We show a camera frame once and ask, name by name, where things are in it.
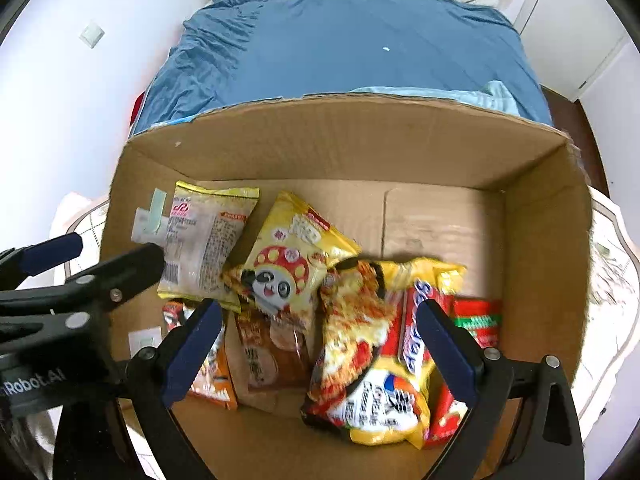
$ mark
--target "panda cartoon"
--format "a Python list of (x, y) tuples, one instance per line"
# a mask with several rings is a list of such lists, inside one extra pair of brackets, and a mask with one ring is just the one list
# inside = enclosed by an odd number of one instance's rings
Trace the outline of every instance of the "panda cartoon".
[(254, 270), (242, 271), (242, 285), (251, 290), (256, 304), (272, 316), (289, 311), (290, 301), (305, 289), (309, 278), (309, 265), (294, 248), (265, 247), (253, 267)]

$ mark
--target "cardboard box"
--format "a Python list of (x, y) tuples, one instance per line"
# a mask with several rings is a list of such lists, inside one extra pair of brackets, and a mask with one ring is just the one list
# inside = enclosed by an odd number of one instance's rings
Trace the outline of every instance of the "cardboard box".
[[(261, 188), (232, 263), (244, 262), (277, 192), (291, 190), (369, 256), (432, 255), (465, 264), (463, 294), (504, 301), (500, 341), (508, 357), (538, 361), (551, 353), (570, 378), (575, 372), (591, 200), (561, 132), (454, 102), (366, 94), (213, 111), (126, 145), (111, 188), (102, 259), (133, 247), (136, 208), (148, 206), (156, 187), (171, 197), (177, 180)], [(114, 311), (116, 359), (129, 357), (129, 332), (162, 326), (161, 307), (151, 288)], [(240, 385), (247, 370), (233, 324), (226, 343)], [(308, 343), (318, 352), (318, 331)], [(298, 418), (302, 391), (249, 394), (239, 386), (238, 396), (258, 410), (228, 412), (189, 398), (174, 406), (220, 479), (417, 479), (441, 451), (367, 448), (308, 428)], [(480, 474), (500, 455), (512, 407), (508, 412)]]

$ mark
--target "plastic packaging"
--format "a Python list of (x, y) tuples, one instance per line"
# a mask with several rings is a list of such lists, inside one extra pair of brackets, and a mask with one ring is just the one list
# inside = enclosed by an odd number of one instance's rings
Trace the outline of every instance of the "plastic packaging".
[(161, 298), (213, 298), (238, 310), (220, 273), (258, 202), (253, 187), (205, 189), (177, 182), (167, 227)]
[[(183, 325), (197, 306), (198, 302), (183, 298), (175, 298), (168, 301), (162, 308), (167, 330)], [(238, 399), (234, 392), (226, 360), (225, 326), (226, 320), (223, 321), (222, 329), (216, 337), (209, 355), (207, 355), (200, 367), (200, 371), (191, 385), (190, 392), (225, 406), (228, 410), (236, 410), (238, 408)]]
[(242, 268), (239, 293), (268, 316), (308, 330), (327, 267), (359, 252), (309, 204), (280, 192)]
[[(316, 361), (303, 420), (338, 427), (352, 442), (373, 446), (408, 440), (421, 449), (429, 434), (427, 404), (433, 361), (415, 322), (429, 298), (448, 309), (435, 288), (462, 284), (462, 266), (418, 258), (406, 264), (344, 262), (320, 289), (324, 348)], [(448, 292), (454, 292), (451, 283)]]
[[(452, 310), (456, 326), (469, 330), (482, 348), (498, 345), (498, 332), (502, 320), (499, 301), (456, 298), (452, 302)], [(449, 440), (456, 433), (465, 413), (466, 404), (454, 399), (447, 385), (443, 384), (431, 420), (427, 444), (444, 444)]]
[(249, 367), (249, 391), (305, 388), (311, 366), (305, 337), (290, 324), (245, 306), (236, 325)]

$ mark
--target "instant noodle package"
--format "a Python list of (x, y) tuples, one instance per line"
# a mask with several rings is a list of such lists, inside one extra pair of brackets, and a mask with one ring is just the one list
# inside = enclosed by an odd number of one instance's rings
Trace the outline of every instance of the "instant noodle package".
[[(456, 298), (452, 302), (456, 326), (466, 328), (481, 348), (497, 347), (500, 332), (500, 301)], [(438, 404), (431, 421), (428, 444), (449, 440), (466, 414), (466, 404), (453, 398), (446, 384), (442, 385)]]
[(250, 392), (309, 384), (311, 366), (302, 332), (250, 306), (236, 316), (236, 325), (249, 368)]
[(422, 448), (434, 364), (415, 313), (426, 299), (448, 311), (464, 271), (430, 258), (407, 264), (358, 260), (332, 269), (320, 289), (324, 347), (303, 420), (335, 426), (359, 444), (408, 440)]

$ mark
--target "brown floor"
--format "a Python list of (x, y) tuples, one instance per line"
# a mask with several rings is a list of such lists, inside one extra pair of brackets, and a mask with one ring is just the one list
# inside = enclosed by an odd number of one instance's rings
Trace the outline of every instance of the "brown floor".
[(542, 91), (545, 94), (546, 102), (549, 104), (551, 117), (556, 128), (569, 134), (574, 144), (580, 148), (582, 165), (590, 179), (591, 186), (609, 196), (609, 187), (602, 167), (598, 145), (580, 101), (572, 103), (548, 88), (542, 87)]

